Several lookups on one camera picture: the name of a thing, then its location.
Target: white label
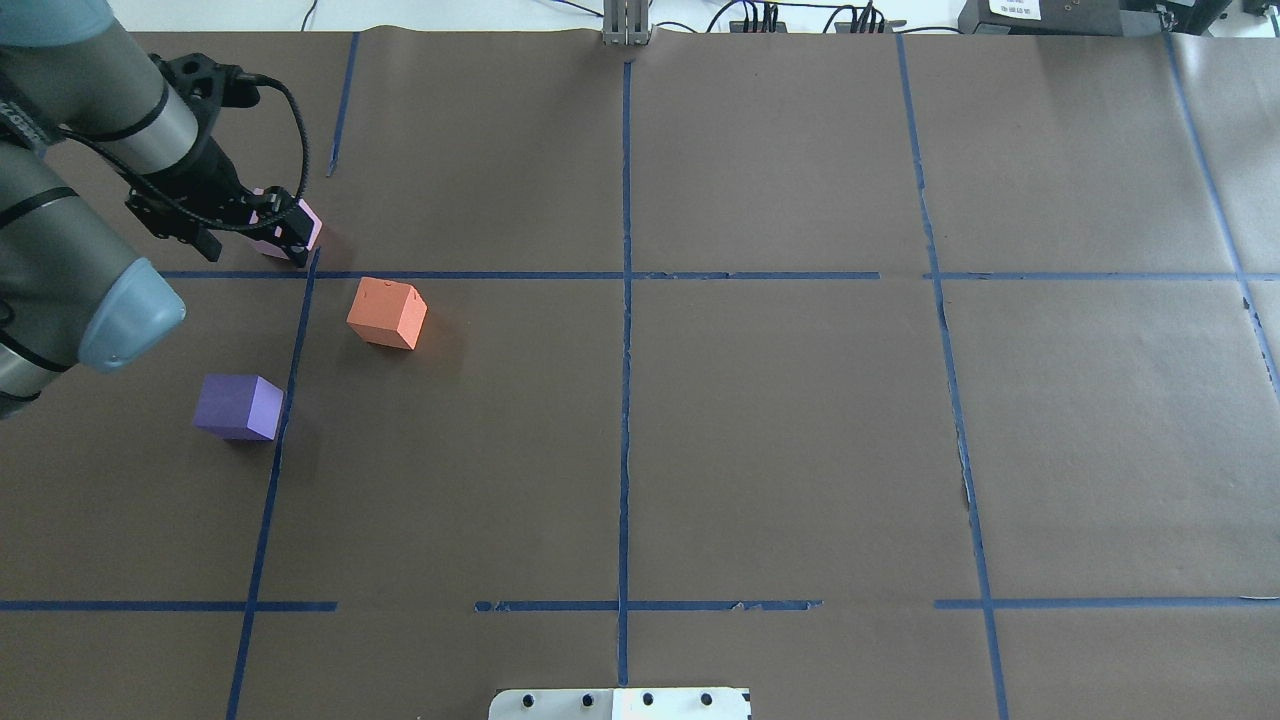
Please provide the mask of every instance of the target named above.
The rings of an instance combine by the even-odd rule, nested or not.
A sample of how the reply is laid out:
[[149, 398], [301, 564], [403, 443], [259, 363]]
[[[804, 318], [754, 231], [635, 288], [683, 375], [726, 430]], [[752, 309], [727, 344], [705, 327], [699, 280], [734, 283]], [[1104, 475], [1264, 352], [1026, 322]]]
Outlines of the white label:
[[987, 0], [991, 5], [991, 12], [997, 15], [1005, 15], [1006, 18], [1018, 18], [1020, 20], [1038, 20], [1039, 18], [1039, 0]]

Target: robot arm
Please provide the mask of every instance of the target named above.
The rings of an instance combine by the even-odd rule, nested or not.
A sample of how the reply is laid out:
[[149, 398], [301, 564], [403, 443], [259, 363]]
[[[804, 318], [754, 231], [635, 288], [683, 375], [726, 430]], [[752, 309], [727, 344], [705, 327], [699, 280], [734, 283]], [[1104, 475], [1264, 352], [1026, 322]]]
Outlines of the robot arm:
[[[260, 86], [284, 92], [298, 122], [297, 196], [244, 188], [211, 137], [218, 111], [253, 106]], [[221, 250], [210, 229], [307, 260], [306, 132], [283, 85], [204, 55], [148, 58], [105, 0], [0, 0], [0, 418], [77, 363], [128, 364], [186, 315], [151, 264], [40, 159], [64, 137], [128, 181], [125, 205], [152, 234], [210, 261]]]

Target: blue joint cap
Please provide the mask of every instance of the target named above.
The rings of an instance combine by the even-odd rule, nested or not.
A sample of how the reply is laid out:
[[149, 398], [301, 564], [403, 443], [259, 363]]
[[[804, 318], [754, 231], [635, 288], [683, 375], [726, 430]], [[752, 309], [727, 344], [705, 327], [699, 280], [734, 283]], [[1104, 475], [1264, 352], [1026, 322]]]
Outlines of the blue joint cap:
[[114, 20], [106, 0], [0, 0], [0, 45], [74, 45], [106, 32]]
[[99, 304], [81, 338], [79, 361], [119, 370], [151, 350], [187, 316], [187, 306], [146, 258], [133, 261]]

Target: orange cube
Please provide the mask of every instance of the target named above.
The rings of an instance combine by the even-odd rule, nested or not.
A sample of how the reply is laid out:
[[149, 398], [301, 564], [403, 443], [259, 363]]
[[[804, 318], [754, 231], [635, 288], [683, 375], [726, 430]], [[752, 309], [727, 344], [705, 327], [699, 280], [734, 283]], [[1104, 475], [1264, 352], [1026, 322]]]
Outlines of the orange cube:
[[360, 278], [347, 324], [365, 342], [413, 350], [426, 313], [426, 302], [416, 287], [378, 278]]

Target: cube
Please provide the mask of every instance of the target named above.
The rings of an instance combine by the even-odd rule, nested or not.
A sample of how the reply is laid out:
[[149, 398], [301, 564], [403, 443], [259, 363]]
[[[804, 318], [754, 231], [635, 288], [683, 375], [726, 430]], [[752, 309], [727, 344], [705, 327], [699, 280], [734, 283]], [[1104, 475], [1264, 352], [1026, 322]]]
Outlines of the cube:
[[223, 439], [275, 439], [284, 392], [257, 375], [205, 375], [196, 404], [197, 428]]
[[[253, 188], [253, 193], [255, 195], [262, 195], [262, 188], [255, 187]], [[315, 210], [312, 210], [311, 206], [307, 205], [306, 200], [300, 200], [298, 201], [298, 208], [302, 208], [302, 211], [306, 213], [308, 218], [311, 218], [312, 223], [315, 223], [311, 227], [311, 236], [307, 238], [307, 250], [315, 250], [315, 247], [316, 247], [316, 238], [320, 237], [320, 228], [324, 227], [324, 223], [320, 222], [320, 218], [316, 217]], [[253, 213], [252, 215], [250, 215], [248, 224], [252, 225], [257, 220], [259, 220], [257, 213]], [[280, 237], [282, 234], [284, 234], [284, 231], [282, 231], [280, 228], [275, 228], [275, 237]], [[283, 250], [280, 250], [279, 247], [276, 247], [275, 245], [271, 245], [270, 242], [268, 242], [265, 240], [250, 240], [248, 242], [250, 242], [250, 245], [253, 246], [253, 250], [257, 250], [262, 255], [269, 255], [271, 258], [279, 258], [282, 260], [288, 260], [289, 259], [289, 256], [285, 255]]]
[[378, 278], [360, 278], [347, 324], [365, 342], [413, 350], [429, 307], [417, 288]]

